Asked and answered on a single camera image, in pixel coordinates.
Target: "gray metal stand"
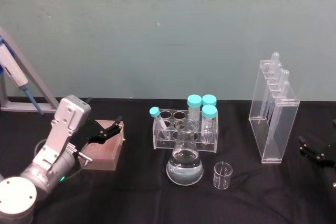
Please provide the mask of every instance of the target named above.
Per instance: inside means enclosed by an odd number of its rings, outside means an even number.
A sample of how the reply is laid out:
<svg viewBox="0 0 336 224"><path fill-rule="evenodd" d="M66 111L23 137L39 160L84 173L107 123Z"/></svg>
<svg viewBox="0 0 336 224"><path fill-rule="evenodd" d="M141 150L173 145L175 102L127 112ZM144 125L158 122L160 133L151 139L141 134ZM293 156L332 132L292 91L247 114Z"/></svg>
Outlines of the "gray metal stand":
<svg viewBox="0 0 336 224"><path fill-rule="evenodd" d="M14 58L21 67L22 71L35 84L41 94L48 103L39 103L38 105L45 113L54 113L58 108L58 101L55 99L51 91L44 84L35 69L30 65L25 55L20 51L19 47L14 43L12 38L4 29L0 27L0 36L5 40L7 46L10 47ZM28 102L10 102L8 100L4 75L0 76L0 109L2 111L19 111L19 112L37 112L32 103Z"/></svg>

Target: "erlenmeyer flask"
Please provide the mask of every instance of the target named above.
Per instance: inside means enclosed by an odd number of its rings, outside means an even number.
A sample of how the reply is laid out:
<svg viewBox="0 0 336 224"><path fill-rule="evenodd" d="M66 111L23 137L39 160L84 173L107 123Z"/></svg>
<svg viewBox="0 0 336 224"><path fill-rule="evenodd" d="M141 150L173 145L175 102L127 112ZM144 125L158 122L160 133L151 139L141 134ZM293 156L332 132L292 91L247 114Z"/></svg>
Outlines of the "erlenmeyer flask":
<svg viewBox="0 0 336 224"><path fill-rule="evenodd" d="M170 180L181 186L198 182L203 176L203 165L195 144L195 129L198 123L185 119L175 125L177 140L173 148L166 172Z"/></svg>

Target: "test tube rack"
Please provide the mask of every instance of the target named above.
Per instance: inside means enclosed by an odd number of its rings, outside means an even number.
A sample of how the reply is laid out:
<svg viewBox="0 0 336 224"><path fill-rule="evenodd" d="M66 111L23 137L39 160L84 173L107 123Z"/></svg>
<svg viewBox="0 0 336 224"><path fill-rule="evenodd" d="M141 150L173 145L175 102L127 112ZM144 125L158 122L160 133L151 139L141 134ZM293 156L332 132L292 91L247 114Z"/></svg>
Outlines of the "test tube rack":
<svg viewBox="0 0 336 224"><path fill-rule="evenodd" d="M165 138L162 131L163 129L154 120L153 123L153 147L154 149L173 149L175 142L177 140L177 129L175 128L178 123L188 116L187 110L166 110L160 109L160 115L164 120L169 132L170 138ZM215 125L213 127L214 142L213 143L203 143L201 141L201 125L202 125L202 114L200 112L198 128L195 130L195 143L199 151L205 152L217 152L217 141L218 141L218 117L215 118Z"/></svg>
<svg viewBox="0 0 336 224"><path fill-rule="evenodd" d="M279 53L260 62L249 121L262 163L281 163L300 104L288 78Z"/></svg>

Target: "gray wall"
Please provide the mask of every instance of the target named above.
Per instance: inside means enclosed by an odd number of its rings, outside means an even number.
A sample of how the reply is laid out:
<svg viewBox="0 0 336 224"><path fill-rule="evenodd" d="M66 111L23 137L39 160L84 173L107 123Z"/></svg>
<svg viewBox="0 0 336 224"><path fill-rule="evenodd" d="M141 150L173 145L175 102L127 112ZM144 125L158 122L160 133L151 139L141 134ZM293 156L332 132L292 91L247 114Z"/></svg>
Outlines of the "gray wall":
<svg viewBox="0 0 336 224"><path fill-rule="evenodd" d="M252 99L278 51L298 97L336 100L335 13L335 0L0 0L53 93L80 97Z"/></svg>

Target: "blue cap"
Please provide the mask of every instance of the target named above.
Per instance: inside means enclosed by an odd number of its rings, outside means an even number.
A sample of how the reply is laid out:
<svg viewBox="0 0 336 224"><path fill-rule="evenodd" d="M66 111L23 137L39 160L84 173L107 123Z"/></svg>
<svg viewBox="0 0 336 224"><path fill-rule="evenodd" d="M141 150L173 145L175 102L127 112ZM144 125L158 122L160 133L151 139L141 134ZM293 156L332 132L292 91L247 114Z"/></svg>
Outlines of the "blue cap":
<svg viewBox="0 0 336 224"><path fill-rule="evenodd" d="M149 113L153 118L157 117L158 115L160 115L159 107L151 107Z"/></svg>
<svg viewBox="0 0 336 224"><path fill-rule="evenodd" d="M214 118L217 115L217 109L213 105L205 105L202 108L202 116L205 118Z"/></svg>
<svg viewBox="0 0 336 224"><path fill-rule="evenodd" d="M189 107L197 108L202 105L202 97L200 97L198 94L189 95L187 104Z"/></svg>
<svg viewBox="0 0 336 224"><path fill-rule="evenodd" d="M216 106L217 104L217 99L214 95L212 94L206 94L202 97L202 105L213 105Z"/></svg>

